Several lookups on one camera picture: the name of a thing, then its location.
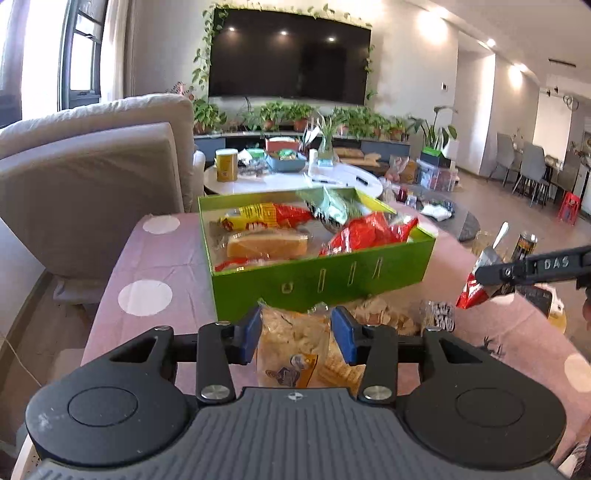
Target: red snack bag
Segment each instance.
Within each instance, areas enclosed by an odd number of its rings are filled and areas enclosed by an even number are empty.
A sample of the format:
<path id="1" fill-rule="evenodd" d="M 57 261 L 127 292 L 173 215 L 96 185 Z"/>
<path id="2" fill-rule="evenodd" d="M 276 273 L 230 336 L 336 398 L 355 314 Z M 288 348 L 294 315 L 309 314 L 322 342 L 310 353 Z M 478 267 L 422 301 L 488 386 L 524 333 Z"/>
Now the red snack bag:
<path id="1" fill-rule="evenodd" d="M 383 212 L 350 220 L 320 251 L 320 256 L 349 253 L 364 248 L 406 242 L 418 218 L 402 225 L 389 225 Z"/>

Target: hanging vine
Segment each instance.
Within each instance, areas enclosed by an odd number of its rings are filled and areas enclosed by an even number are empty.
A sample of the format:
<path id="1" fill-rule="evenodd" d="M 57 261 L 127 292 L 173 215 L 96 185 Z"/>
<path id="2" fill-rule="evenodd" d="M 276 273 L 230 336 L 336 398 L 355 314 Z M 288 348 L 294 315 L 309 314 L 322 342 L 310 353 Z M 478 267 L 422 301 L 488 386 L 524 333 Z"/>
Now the hanging vine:
<path id="1" fill-rule="evenodd" d="M 195 58 L 193 59 L 195 69 L 193 70 L 193 79 L 191 80 L 191 83 L 196 83 L 202 91 L 205 90 L 209 81 L 209 70 L 212 66 L 210 57 L 212 53 L 213 39 L 220 32 L 220 30 L 223 29 L 226 17 L 229 14 L 229 9 L 250 9 L 259 11 L 293 13 L 297 15 L 307 15 L 309 17 L 313 17 L 314 19 L 325 18 L 327 20 L 336 20 L 351 25 L 357 25 L 358 27 L 372 28 L 372 24 L 364 22 L 361 17 L 352 17 L 348 12 L 337 12 L 336 10 L 329 8 L 329 4 L 324 4 L 322 8 L 316 8 L 312 6 L 304 10 L 302 8 L 295 7 L 283 8 L 276 7 L 275 5 L 262 5 L 260 2 L 250 2 L 249 0 L 246 0 L 246 4 L 240 5 L 233 3 L 212 3 L 202 13 L 204 19 L 203 38 L 200 47 L 195 53 Z M 368 56 L 366 58 L 365 71 L 368 74 L 368 85 L 369 75 L 374 71 L 372 68 L 373 61 L 371 59 L 371 54 L 374 48 L 375 47 L 373 44 L 369 46 Z M 367 100 L 370 100 L 371 97 L 376 94 L 377 92 L 375 90 L 372 90 L 368 87 L 365 97 Z"/>

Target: metal screw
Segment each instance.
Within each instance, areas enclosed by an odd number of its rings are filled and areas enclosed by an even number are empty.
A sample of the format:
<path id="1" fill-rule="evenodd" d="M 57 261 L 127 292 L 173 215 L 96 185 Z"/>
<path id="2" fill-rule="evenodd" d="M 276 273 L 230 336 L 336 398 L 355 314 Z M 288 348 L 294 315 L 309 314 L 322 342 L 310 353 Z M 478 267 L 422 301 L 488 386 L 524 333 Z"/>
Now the metal screw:
<path id="1" fill-rule="evenodd" d="M 223 400 L 230 394 L 230 389 L 223 385 L 208 385 L 201 390 L 201 396 L 208 400 Z"/>
<path id="2" fill-rule="evenodd" d="M 387 400 L 392 396 L 392 390 L 383 385 L 372 385 L 363 391 L 363 396 L 368 400 Z"/>

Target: white cloth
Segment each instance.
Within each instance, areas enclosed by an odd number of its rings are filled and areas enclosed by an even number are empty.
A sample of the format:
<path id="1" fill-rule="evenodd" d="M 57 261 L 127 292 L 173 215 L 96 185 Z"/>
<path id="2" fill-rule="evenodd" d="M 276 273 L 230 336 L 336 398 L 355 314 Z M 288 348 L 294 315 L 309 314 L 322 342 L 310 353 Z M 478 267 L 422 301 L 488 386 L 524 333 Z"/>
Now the white cloth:
<path id="1" fill-rule="evenodd" d="M 124 97 L 125 29 L 129 0 L 109 0 L 100 49 L 100 101 Z"/>

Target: snack box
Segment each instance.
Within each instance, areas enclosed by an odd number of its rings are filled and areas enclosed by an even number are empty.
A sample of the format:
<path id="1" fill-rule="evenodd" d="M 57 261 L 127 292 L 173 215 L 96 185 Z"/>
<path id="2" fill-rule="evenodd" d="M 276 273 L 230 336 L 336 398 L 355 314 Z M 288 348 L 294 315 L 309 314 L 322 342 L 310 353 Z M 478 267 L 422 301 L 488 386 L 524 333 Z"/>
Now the snack box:
<path id="1" fill-rule="evenodd" d="M 356 198 L 374 211 L 394 212 L 388 205 L 356 189 L 338 190 L 354 190 Z M 206 233 L 209 222 L 215 218 L 213 212 L 264 202 L 296 203 L 301 199 L 295 191 L 198 198 L 219 320 L 239 320 L 259 299 L 277 308 L 305 312 L 320 302 L 337 305 L 406 287 L 420 282 L 425 275 L 435 238 L 420 228 L 413 229 L 411 239 L 404 244 L 216 272 L 212 264 L 213 245 L 208 244 Z"/>

